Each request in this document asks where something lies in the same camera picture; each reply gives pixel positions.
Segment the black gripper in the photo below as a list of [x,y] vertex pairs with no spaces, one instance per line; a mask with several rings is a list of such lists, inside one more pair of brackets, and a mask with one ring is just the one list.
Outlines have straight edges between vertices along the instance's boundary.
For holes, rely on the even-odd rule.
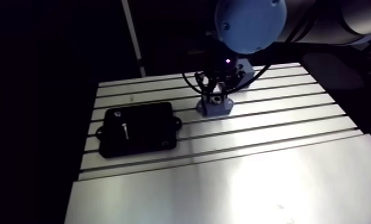
[[238,64],[238,53],[233,52],[223,42],[209,40],[204,54],[204,67],[195,73],[195,81],[204,94],[209,93],[209,80],[219,80],[220,95],[228,95],[233,85],[245,76],[243,65]]

